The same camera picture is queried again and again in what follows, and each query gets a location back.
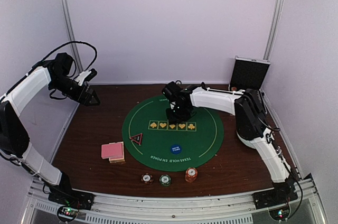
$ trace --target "green felt mat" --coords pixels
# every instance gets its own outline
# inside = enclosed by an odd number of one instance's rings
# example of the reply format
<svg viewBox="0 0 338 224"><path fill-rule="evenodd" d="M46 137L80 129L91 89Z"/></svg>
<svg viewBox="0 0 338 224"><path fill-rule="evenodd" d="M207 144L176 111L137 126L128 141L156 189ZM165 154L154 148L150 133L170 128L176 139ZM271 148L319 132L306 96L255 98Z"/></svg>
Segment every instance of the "green felt mat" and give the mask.
<svg viewBox="0 0 338 224"><path fill-rule="evenodd" d="M210 109L195 108L188 122L169 125L164 96L145 100L127 115L122 135L125 147L139 162L161 171L184 171L213 158L224 138L223 123ZM130 137L142 133L141 145Z"/></svg>

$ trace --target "red triangle marker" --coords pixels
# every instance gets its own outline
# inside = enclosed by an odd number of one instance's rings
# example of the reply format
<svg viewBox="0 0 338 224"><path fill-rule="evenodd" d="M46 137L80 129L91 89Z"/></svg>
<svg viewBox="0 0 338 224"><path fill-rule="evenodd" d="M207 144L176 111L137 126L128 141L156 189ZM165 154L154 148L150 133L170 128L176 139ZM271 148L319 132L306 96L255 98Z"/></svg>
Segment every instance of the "red triangle marker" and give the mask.
<svg viewBox="0 0 338 224"><path fill-rule="evenodd" d="M143 137L143 133L140 133L140 134L130 137L130 139L141 146L142 137Z"/></svg>

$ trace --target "robotic arm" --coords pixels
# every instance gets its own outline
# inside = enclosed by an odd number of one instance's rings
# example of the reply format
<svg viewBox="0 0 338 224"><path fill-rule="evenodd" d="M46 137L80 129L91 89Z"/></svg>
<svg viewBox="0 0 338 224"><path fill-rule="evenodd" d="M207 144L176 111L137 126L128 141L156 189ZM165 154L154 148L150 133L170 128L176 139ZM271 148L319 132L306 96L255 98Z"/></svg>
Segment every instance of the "robotic arm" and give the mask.
<svg viewBox="0 0 338 224"><path fill-rule="evenodd" d="M38 176L50 188L49 200L78 209L90 209L93 195L74 191L69 177L52 166L30 142L19 117L22 110L44 87L62 94L85 106L99 105L95 91L86 82L96 76L95 69L86 70L75 79L69 78L73 58L66 53L53 60L40 61L16 85L0 97L0 150L10 160Z"/></svg>
<svg viewBox="0 0 338 224"><path fill-rule="evenodd" d="M267 125L266 109L260 91L223 91L206 88L204 83L182 89L172 81L162 93L170 103L170 108L166 110L169 123L189 120L194 107L211 108L236 116L239 139L257 150L273 181L273 190L253 195L257 209L298 198L294 188L294 170L291 171L274 140L273 129Z"/></svg>

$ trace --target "poker chip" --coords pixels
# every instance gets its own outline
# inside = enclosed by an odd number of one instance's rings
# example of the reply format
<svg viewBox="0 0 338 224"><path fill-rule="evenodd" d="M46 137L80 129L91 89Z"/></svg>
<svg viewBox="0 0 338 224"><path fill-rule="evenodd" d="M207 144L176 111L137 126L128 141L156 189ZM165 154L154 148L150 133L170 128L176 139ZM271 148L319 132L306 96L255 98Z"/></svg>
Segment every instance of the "poker chip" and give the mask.
<svg viewBox="0 0 338 224"><path fill-rule="evenodd" d="M171 178L168 175L161 175L159 183L163 186L169 186L171 184Z"/></svg>
<svg viewBox="0 0 338 224"><path fill-rule="evenodd" d="M185 171L185 180L188 183L192 183L197 178L197 169L190 167Z"/></svg>
<svg viewBox="0 0 338 224"><path fill-rule="evenodd" d="M152 175L148 174L148 173L145 173L142 175L141 177L141 181L144 183L144 184L152 184L153 181L154 181L154 178Z"/></svg>

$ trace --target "wooden table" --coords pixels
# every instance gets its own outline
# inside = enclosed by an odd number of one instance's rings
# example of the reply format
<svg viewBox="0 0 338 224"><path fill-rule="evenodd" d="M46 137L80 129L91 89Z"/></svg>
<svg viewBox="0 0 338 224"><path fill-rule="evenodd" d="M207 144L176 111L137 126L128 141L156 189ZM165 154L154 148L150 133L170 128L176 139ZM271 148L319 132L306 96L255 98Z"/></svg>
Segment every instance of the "wooden table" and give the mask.
<svg viewBox="0 0 338 224"><path fill-rule="evenodd" d="M224 141L206 164L198 167L198 178L187 183L184 172L166 172L172 178L169 187L158 182L163 171L137 162L125 149L124 164L101 159L101 145L122 141L121 128L129 111L139 102L161 94L164 85L94 86L100 106L79 106L60 145L53 165L65 172L75 189L138 197L198 197L223 195L271 188L269 172L256 150L246 147L236 135L235 116L220 112ZM226 89L225 85L210 86ZM268 122L274 126L271 117ZM279 134L289 164L289 153ZM144 185L140 177L150 173L155 181Z"/></svg>

